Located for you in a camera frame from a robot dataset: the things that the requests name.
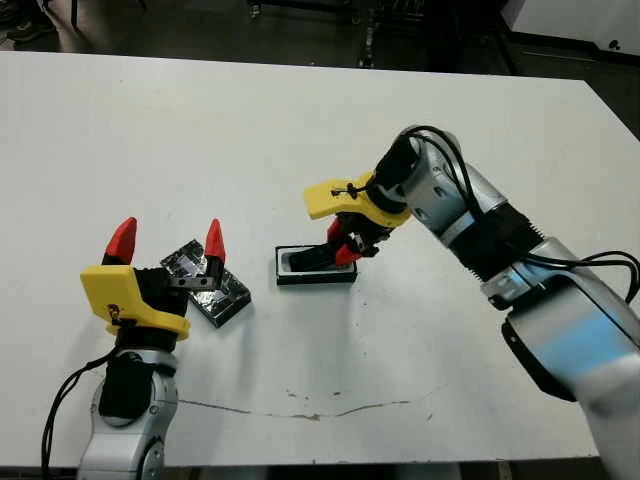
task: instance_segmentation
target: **white table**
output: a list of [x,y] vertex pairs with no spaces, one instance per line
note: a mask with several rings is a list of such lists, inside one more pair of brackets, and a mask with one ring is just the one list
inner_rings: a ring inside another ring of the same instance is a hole
[[[371,169],[414,123],[454,132],[577,254],[639,253],[640,144],[585,83],[40,53],[0,65],[0,465],[38,464],[61,381],[111,347],[79,273],[129,215],[138,266],[219,217],[253,295],[220,330],[189,308],[168,465],[597,453],[579,408],[537,390],[503,314],[417,222],[350,288],[274,279],[275,245],[325,235],[303,188]],[[601,274],[626,289],[627,272]],[[52,464],[79,461],[101,377],[63,404]]]

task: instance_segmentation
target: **crack on table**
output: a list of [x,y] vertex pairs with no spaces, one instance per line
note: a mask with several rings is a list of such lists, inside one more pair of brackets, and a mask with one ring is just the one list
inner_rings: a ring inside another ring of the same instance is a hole
[[374,409],[374,408],[384,408],[384,407],[389,407],[389,406],[393,406],[393,405],[409,405],[412,403],[416,403],[416,402],[420,402],[424,399],[426,399],[427,397],[433,395],[434,393],[442,390],[443,388],[445,388],[446,385],[442,385],[439,386],[437,388],[434,388],[433,390],[425,393],[424,395],[418,397],[418,398],[414,398],[413,400],[393,400],[390,402],[381,402],[381,403],[368,403],[365,405],[360,405],[359,407],[355,407],[355,408],[350,408],[349,410],[345,410],[343,412],[338,412],[338,413],[311,413],[311,414],[303,414],[303,413],[296,413],[296,414],[280,414],[280,413],[273,413],[273,412],[260,412],[260,411],[255,411],[255,410],[243,410],[240,408],[233,408],[233,407],[227,407],[225,405],[218,405],[215,403],[206,403],[206,402],[198,402],[196,400],[178,400],[179,403],[184,403],[187,405],[194,405],[194,406],[198,406],[198,407],[205,407],[205,408],[211,408],[213,410],[222,410],[224,412],[230,412],[230,413],[238,413],[241,415],[258,415],[261,417],[272,417],[272,418],[293,418],[293,419],[298,419],[298,420],[308,420],[311,422],[319,422],[320,420],[322,420],[323,418],[341,418],[341,417],[346,417],[347,415],[351,415],[353,413],[356,412],[361,412],[363,410],[370,410],[370,409]]

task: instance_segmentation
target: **white cabinet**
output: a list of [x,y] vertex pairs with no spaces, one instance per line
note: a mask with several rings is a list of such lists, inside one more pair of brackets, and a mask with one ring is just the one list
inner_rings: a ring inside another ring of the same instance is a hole
[[502,16],[514,32],[585,40],[601,50],[640,55],[640,0],[510,0]]

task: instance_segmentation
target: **metallic object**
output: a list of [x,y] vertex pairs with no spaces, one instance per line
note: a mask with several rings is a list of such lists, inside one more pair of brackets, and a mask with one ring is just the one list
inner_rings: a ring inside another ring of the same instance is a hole
[[164,268],[131,267],[136,229],[135,218],[126,220],[109,242],[102,265],[80,276],[93,312],[116,336],[117,353],[93,397],[93,431],[78,480],[160,477],[165,436],[178,406],[177,361],[171,353],[189,334],[184,318],[188,295],[211,293],[222,282],[225,252],[217,220],[204,251],[209,265],[197,277],[172,278]]
[[[555,238],[545,239],[493,185],[462,165],[451,134],[433,127],[405,129],[358,192],[357,201],[367,204],[360,209],[410,211],[449,248],[482,281],[492,305],[510,309],[502,333],[531,378],[544,392],[580,404],[614,478],[637,479],[637,315],[589,268],[532,261],[531,255],[578,259]],[[315,205],[314,211],[326,207]],[[344,218],[344,212],[334,213],[334,223]]]

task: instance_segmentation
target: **black floor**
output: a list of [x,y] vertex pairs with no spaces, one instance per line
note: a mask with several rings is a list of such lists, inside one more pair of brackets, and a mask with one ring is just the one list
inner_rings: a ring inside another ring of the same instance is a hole
[[[6,40],[0,49],[356,67],[371,6],[367,2],[374,0],[359,1],[363,21],[354,25],[350,18],[337,21],[335,14],[267,5],[259,18],[251,19],[245,0],[147,0],[147,11],[136,0],[79,0],[79,30],[74,31],[71,1],[53,0],[50,17],[57,35],[24,45]],[[455,70],[586,80],[640,138],[640,61],[605,61],[580,47],[501,37],[502,49],[498,36],[467,35]],[[375,68],[428,70],[423,43],[419,36],[381,29],[376,35]]]

